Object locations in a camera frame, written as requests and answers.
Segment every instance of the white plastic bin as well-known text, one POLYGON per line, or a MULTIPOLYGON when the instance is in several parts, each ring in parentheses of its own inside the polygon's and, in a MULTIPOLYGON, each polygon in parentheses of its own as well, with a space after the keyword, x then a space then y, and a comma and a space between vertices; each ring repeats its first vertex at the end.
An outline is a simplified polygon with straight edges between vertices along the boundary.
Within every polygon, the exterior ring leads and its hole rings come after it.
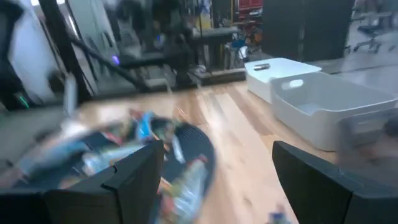
POLYGON ((271 80, 279 120, 324 151, 338 147, 341 118, 395 107, 397 98, 322 72, 271 80))
POLYGON ((268 103, 271 103, 271 85, 269 84, 269 80, 304 73, 319 72, 321 70, 320 67, 307 65, 286 58, 272 58, 257 62, 248 62, 245 63, 244 66, 246 68, 248 89, 268 103), (269 64, 269 68, 257 71, 254 69, 256 66, 264 64, 269 64))

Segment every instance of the wooden floor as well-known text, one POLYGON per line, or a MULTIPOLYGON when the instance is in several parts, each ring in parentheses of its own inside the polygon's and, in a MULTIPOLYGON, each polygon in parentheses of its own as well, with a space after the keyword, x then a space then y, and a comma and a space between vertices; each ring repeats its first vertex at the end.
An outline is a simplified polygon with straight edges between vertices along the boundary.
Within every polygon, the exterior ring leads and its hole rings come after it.
POLYGON ((188 115, 188 121, 212 140, 218 164, 197 223, 265 224, 278 203, 297 223, 272 163, 275 140, 332 162, 335 159, 333 153, 314 149, 277 121, 269 105, 247 91, 245 82, 83 105, 80 121, 71 125, 73 131, 67 133, 127 116, 128 108, 152 110, 159 116, 172 116, 174 109, 180 108, 188 115))

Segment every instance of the black metal frame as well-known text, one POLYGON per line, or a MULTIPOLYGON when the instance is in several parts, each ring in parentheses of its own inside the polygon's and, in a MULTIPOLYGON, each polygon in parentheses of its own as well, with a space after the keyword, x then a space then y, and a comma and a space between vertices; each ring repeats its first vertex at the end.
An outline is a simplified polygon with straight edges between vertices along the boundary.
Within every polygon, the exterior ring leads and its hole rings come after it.
POLYGON ((78 103, 90 100, 91 95, 83 78, 83 70, 79 66, 72 44, 68 40, 68 32, 56 0, 39 0, 43 14, 47 20, 48 30, 58 47, 60 57, 67 70, 76 78, 78 103))

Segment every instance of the office chair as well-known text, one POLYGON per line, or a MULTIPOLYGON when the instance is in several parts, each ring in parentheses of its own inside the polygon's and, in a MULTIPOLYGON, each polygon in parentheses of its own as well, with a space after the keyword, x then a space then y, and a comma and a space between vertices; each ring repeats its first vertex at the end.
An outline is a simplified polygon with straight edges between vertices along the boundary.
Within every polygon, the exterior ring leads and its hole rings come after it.
POLYGON ((392 19, 393 13, 382 14, 377 19, 376 25, 364 25, 358 27, 358 32, 369 37, 370 40, 358 43, 353 51, 356 52, 362 46, 369 46, 369 49, 373 49, 374 53, 378 53, 381 42, 376 40, 376 37, 384 35, 392 30, 392 19))

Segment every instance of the wall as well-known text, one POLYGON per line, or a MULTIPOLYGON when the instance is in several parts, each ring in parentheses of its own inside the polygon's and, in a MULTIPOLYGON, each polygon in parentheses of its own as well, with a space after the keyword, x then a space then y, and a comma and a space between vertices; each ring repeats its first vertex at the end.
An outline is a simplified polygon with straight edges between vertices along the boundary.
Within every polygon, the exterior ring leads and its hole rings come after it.
POLYGON ((57 63, 30 0, 20 0, 25 13, 14 31, 10 61, 28 95, 37 101, 54 98, 47 77, 57 63))

